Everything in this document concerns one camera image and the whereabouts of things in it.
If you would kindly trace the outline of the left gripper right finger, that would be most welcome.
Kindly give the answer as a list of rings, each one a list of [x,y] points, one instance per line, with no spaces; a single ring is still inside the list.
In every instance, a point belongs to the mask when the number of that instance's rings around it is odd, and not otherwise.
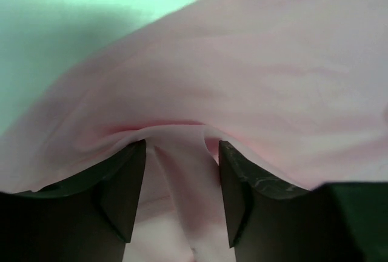
[[[288,183],[219,142],[230,247],[237,261],[386,261],[387,184]]]

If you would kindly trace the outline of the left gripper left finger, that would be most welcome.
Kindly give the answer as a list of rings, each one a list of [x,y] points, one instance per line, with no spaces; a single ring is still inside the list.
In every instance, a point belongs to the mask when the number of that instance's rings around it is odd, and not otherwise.
[[[2,261],[122,261],[146,162],[138,141],[38,192],[1,194]]]

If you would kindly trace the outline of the pink t shirt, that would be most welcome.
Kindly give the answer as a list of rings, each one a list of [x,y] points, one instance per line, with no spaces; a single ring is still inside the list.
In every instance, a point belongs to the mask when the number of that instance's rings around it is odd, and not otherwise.
[[[387,179],[387,0],[200,0],[62,75],[1,136],[1,190],[147,142],[127,261],[234,261],[218,143],[306,189]]]

